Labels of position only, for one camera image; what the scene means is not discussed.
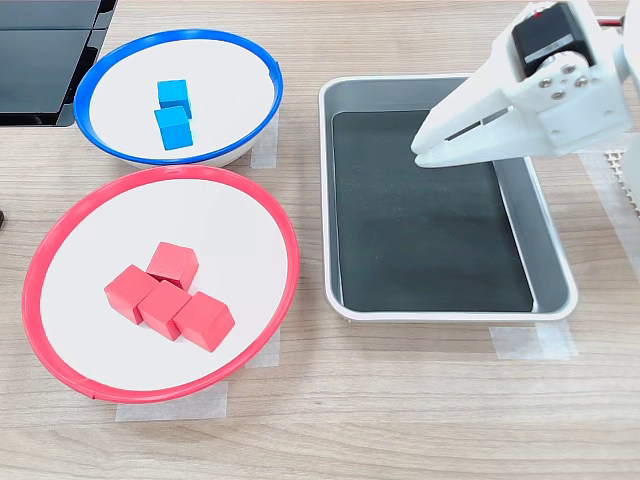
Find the wooden block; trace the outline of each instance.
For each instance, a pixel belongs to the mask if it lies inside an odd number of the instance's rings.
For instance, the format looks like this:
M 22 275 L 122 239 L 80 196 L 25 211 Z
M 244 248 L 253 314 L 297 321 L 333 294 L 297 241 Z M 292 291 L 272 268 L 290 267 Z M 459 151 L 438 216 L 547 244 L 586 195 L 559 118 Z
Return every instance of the wooden block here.
M 160 108 L 182 107 L 187 118 L 191 118 L 191 102 L 186 80 L 165 80 L 158 82 L 158 102 Z
M 138 325 L 142 322 L 138 305 L 157 286 L 158 280 L 131 265 L 107 285 L 104 292 L 115 310 Z
M 202 292 L 191 297 L 173 321 L 185 338 L 209 352 L 220 345 L 235 325 L 229 307 Z
M 180 336 L 180 330 L 173 317 L 190 299 L 187 292 L 163 280 L 140 302 L 138 309 L 144 323 L 169 340 L 175 340 Z
M 165 150 L 174 150 L 193 145 L 191 127 L 184 108 L 162 108 L 156 110 L 155 115 Z
M 158 280 L 167 280 L 185 292 L 189 290 L 198 271 L 198 259 L 193 250 L 160 242 L 153 254 L 147 273 Z

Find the wood grain surface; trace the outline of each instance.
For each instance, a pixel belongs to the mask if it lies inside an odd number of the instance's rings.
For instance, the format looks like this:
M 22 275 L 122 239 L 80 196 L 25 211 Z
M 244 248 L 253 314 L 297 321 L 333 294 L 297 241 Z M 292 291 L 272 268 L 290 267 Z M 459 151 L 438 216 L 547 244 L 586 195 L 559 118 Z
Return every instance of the wood grain surface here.
M 233 375 L 228 418 L 207 421 L 115 423 L 115 405 L 56 380 L 22 327 L 29 261 L 68 208 L 132 169 L 75 126 L 0 129 L 0 478 L 639 478 L 640 288 L 576 156 L 535 160 L 580 289 L 570 361 L 498 360 L 487 325 L 349 325 L 322 292 L 321 85 L 473 71 L 523 5 L 121 0 L 102 53 L 206 27 L 248 36 L 282 66 L 277 169 L 230 167 L 272 192 L 299 236 L 281 364 Z

